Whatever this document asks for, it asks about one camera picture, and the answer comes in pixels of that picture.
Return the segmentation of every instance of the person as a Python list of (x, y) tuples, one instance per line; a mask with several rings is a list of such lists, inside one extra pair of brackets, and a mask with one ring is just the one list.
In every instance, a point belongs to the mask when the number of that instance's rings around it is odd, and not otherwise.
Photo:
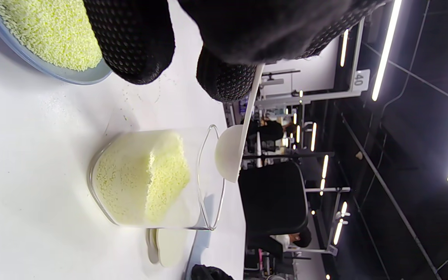
[(283, 253), (292, 245), (292, 243), (300, 248), (305, 248), (309, 246), (311, 241), (311, 232), (306, 227), (301, 232), (293, 234), (247, 236), (247, 247), (251, 249), (266, 250), (279, 260), (279, 262), (282, 262)]
[(260, 140), (262, 141), (276, 141), (283, 138), (283, 134), (291, 126), (291, 122), (282, 126), (279, 122), (271, 121), (268, 117), (263, 117), (260, 120), (260, 126), (257, 122), (251, 121), (248, 128), (248, 136), (260, 133)]
[(281, 243), (283, 252), (286, 252), (292, 243), (298, 247), (305, 248), (309, 246), (312, 240), (309, 229), (304, 229), (301, 232), (293, 234), (271, 235), (271, 238)]

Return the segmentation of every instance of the black glove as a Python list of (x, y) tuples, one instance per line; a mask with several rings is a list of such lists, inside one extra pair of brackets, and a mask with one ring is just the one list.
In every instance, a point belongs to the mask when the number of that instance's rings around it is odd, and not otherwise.
[(191, 280), (233, 280), (222, 269), (196, 264), (191, 270)]

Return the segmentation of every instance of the white table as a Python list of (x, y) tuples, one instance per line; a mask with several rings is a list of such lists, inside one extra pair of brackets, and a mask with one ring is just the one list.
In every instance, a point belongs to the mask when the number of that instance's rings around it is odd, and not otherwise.
[[(125, 115), (123, 126), (139, 123), (142, 130), (226, 128), (222, 104), (195, 78), (198, 29), (175, 0), (170, 7), (174, 60), (147, 86), (116, 75), (93, 86), (69, 85), (32, 69), (0, 40), (1, 280), (181, 278), (185, 263), (171, 269), (150, 264), (144, 231), (111, 224), (86, 184), (112, 112)], [(111, 122), (109, 130), (117, 125)], [(238, 186), (226, 183), (221, 220), (203, 263), (242, 279), (244, 234)]]

